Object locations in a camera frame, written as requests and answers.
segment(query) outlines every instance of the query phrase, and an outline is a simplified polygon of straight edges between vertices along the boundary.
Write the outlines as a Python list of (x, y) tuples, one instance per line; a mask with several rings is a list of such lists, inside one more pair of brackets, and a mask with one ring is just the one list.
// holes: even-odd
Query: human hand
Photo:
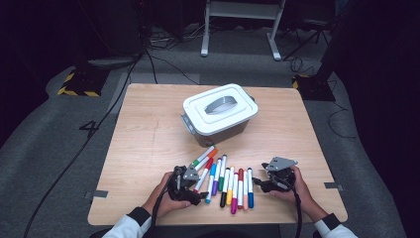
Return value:
[[(158, 196), (160, 195), (161, 190), (163, 189), (167, 180), (170, 178), (171, 174), (172, 174), (172, 172), (168, 172), (168, 173), (164, 174), (160, 183), (152, 191), (151, 196), (149, 196), (149, 199), (146, 201), (145, 204), (143, 204), (143, 208), (150, 215), (152, 215), (155, 203), (158, 199)], [(160, 202), (160, 206), (158, 207), (157, 217), (163, 217), (173, 210), (183, 209), (183, 208), (188, 207), (190, 205), (191, 205), (191, 202), (189, 202), (187, 200), (175, 201), (175, 200), (170, 199), (169, 194), (166, 191), (163, 195), (163, 198), (162, 198), (161, 202)]]
[[(328, 215), (328, 213), (313, 199), (308, 185), (303, 180), (300, 169), (296, 166), (292, 166), (290, 168), (293, 170), (294, 175), (296, 176), (294, 187), (297, 194), (299, 195), (302, 211), (305, 212), (314, 222), (324, 218), (326, 215)], [(295, 204), (295, 196), (292, 190), (286, 192), (272, 190), (269, 192), (269, 194)]]

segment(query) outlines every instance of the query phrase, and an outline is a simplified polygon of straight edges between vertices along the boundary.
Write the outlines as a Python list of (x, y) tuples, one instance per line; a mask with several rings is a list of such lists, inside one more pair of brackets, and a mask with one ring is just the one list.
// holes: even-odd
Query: gray handle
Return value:
[(230, 110), (238, 105), (233, 96), (224, 96), (207, 105), (204, 110), (207, 114), (214, 115)]

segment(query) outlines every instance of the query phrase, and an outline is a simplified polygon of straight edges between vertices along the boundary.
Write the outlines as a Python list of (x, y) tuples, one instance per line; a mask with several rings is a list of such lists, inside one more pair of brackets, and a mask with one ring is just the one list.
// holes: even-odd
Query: white sleeve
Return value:
[(323, 238), (355, 238), (357, 237), (349, 228), (340, 223), (334, 213), (315, 222), (315, 228)]
[(137, 219), (124, 215), (103, 238), (142, 238), (151, 227), (151, 224), (151, 216), (140, 225)]

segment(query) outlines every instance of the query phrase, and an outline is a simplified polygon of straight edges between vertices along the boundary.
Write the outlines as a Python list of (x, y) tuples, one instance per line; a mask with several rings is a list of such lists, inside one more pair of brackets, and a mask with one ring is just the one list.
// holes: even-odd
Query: container lid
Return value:
[(195, 130), (203, 136), (241, 124), (259, 111), (247, 92), (233, 83), (191, 96), (185, 99), (183, 108)]

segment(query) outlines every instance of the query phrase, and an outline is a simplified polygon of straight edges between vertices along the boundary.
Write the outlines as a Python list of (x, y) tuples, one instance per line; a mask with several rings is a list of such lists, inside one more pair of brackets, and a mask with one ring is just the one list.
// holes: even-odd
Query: marker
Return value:
[(197, 158), (197, 160), (193, 161), (191, 163), (191, 165), (193, 165), (194, 167), (196, 167), (202, 160), (204, 160), (204, 158), (206, 158), (207, 155), (209, 155), (213, 150), (215, 149), (214, 146), (209, 147), (209, 149), (207, 149), (207, 151), (205, 151), (203, 153), (203, 155), (201, 155), (199, 158)]
[(238, 209), (244, 208), (244, 170), (238, 173)]
[(203, 167), (210, 158), (213, 158), (217, 153), (217, 149), (214, 149), (210, 154), (208, 154), (196, 167), (195, 169), (199, 171), (201, 167)]
[(200, 180), (198, 181), (197, 185), (195, 186), (194, 192), (198, 193), (198, 190), (200, 189), (201, 184), (203, 184), (204, 180), (206, 179), (207, 173), (209, 172), (211, 165), (213, 165), (213, 158), (210, 158), (209, 161), (206, 164), (206, 168), (203, 171), (203, 174), (200, 177)]
[(223, 155), (222, 156), (222, 166), (220, 167), (219, 187), (218, 187), (219, 191), (223, 190), (223, 186), (224, 186), (224, 182), (225, 182), (224, 172), (225, 172), (225, 168), (226, 168), (226, 160), (228, 160), (228, 156)]
[(231, 167), (229, 174), (229, 183), (228, 183), (228, 196), (226, 197), (226, 204), (232, 204), (232, 189), (234, 187), (234, 172), (235, 168)]
[(211, 195), (215, 196), (217, 194), (217, 187), (219, 185), (219, 175), (220, 175), (220, 167), (222, 166), (222, 158), (217, 160), (216, 166), (216, 174), (214, 175), (213, 187), (211, 191)]
[(209, 193), (207, 194), (207, 197), (206, 197), (206, 203), (210, 203), (210, 201), (211, 201), (211, 191), (212, 191), (213, 180), (214, 180), (214, 175), (215, 174), (216, 174), (216, 164), (212, 164), (211, 165), (211, 170), (210, 170), (209, 185), (208, 185), (208, 188), (207, 188), (207, 191)]
[(232, 195), (231, 213), (236, 214), (238, 209), (238, 173), (234, 174), (234, 189)]
[(248, 205), (254, 208), (253, 169), (248, 168)]
[(244, 172), (244, 210), (248, 210), (248, 172)]
[(226, 204), (226, 195), (228, 193), (228, 181), (229, 181), (229, 175), (231, 174), (231, 170), (229, 168), (225, 169), (225, 179), (227, 182), (223, 184), (222, 189), (222, 196), (220, 198), (220, 207), (225, 207)]

